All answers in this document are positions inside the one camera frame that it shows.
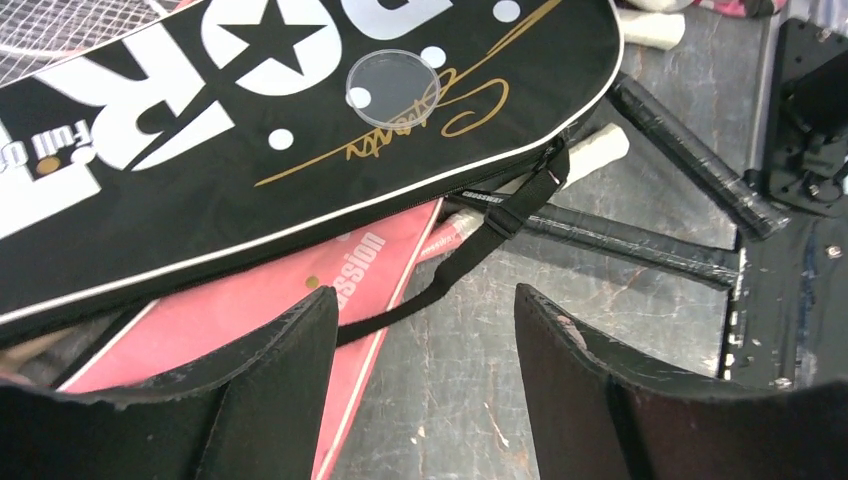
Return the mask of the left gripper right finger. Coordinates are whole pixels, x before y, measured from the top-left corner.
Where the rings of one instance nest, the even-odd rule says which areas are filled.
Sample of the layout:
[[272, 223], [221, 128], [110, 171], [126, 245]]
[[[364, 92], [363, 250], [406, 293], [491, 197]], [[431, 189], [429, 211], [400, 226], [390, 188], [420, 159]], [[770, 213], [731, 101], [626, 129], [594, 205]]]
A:
[[544, 479], [843, 479], [847, 383], [749, 388], [669, 364], [528, 284], [514, 326]]

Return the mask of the black SPORT racket bag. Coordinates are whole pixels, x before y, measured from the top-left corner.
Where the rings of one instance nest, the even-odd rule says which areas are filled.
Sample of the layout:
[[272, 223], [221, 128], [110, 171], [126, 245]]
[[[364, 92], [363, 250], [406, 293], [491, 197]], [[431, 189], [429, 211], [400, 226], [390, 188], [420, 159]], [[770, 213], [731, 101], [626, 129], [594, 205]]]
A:
[[[329, 240], [492, 178], [566, 180], [612, 85], [610, 1], [199, 1], [1, 89], [9, 345]], [[364, 55], [441, 80], [421, 125], [345, 100]]]

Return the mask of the white frame badminton racket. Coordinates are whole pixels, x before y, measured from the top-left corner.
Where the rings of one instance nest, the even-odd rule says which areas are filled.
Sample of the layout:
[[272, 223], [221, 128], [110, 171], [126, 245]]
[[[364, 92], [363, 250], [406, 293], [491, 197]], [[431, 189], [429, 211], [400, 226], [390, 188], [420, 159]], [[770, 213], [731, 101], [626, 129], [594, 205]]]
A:
[[186, 4], [166, 0], [3, 0], [1, 83], [153, 23]]

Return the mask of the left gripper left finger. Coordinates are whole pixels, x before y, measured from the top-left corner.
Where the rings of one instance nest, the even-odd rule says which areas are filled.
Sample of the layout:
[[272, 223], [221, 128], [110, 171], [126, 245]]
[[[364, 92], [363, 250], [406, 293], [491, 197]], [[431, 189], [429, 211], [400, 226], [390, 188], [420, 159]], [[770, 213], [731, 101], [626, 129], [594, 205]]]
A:
[[141, 383], [1, 384], [5, 479], [307, 479], [336, 348], [335, 291]]

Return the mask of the clear plastic tube lid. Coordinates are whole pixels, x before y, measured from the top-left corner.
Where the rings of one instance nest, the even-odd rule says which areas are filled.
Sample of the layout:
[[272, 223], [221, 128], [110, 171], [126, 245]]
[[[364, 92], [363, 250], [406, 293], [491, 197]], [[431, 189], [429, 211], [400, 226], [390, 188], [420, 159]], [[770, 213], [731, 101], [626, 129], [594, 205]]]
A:
[[367, 124], [401, 130], [423, 124], [441, 92], [436, 71], [420, 56], [399, 49], [370, 52], [350, 68], [345, 100]]

